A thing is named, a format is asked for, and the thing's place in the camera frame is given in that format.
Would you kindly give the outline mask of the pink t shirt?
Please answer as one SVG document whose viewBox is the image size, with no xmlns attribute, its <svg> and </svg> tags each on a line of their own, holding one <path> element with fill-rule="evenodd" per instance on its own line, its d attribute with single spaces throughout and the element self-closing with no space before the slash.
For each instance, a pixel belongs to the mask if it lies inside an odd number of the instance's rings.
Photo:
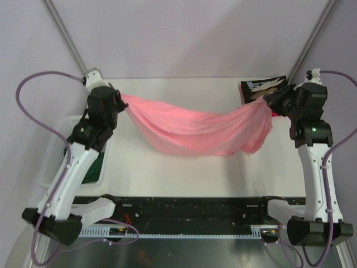
<svg viewBox="0 0 357 268">
<path fill-rule="evenodd" d="M 182 156 L 230 156 L 257 152 L 273 128 L 263 98 L 228 113 L 192 111 L 165 102 L 124 94 L 126 112 L 159 152 Z"/>
</svg>

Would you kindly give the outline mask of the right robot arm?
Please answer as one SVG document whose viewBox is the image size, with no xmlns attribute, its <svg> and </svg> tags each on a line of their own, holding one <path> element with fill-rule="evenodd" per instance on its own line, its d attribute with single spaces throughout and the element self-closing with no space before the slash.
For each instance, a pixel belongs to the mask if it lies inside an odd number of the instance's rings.
<svg viewBox="0 0 357 268">
<path fill-rule="evenodd" d="M 301 213 L 282 198 L 271 197 L 258 208 L 258 219 L 264 224 L 275 219 L 282 223 L 294 246 L 339 245 L 353 236 L 354 229 L 338 206 L 331 156 L 326 155 L 333 145 L 331 126 L 321 118 L 327 88 L 307 82 L 263 98 L 273 112 L 291 121 L 290 138 L 302 163 L 306 205 Z"/>
</svg>

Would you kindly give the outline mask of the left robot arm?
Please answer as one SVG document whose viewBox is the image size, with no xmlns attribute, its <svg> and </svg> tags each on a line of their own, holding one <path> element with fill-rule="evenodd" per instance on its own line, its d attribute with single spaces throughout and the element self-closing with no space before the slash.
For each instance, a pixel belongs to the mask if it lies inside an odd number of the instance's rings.
<svg viewBox="0 0 357 268">
<path fill-rule="evenodd" d="M 117 206 L 121 200 L 110 194 L 72 207 L 86 173 L 113 135 L 118 113 L 128 106 L 111 84 L 91 89 L 87 103 L 66 141 L 66 155 L 52 185 L 37 207 L 25 208 L 22 213 L 22 219 L 35 230 L 65 246 L 73 244 L 83 228 L 104 219 L 117 223 L 123 217 L 123 209 Z"/>
</svg>

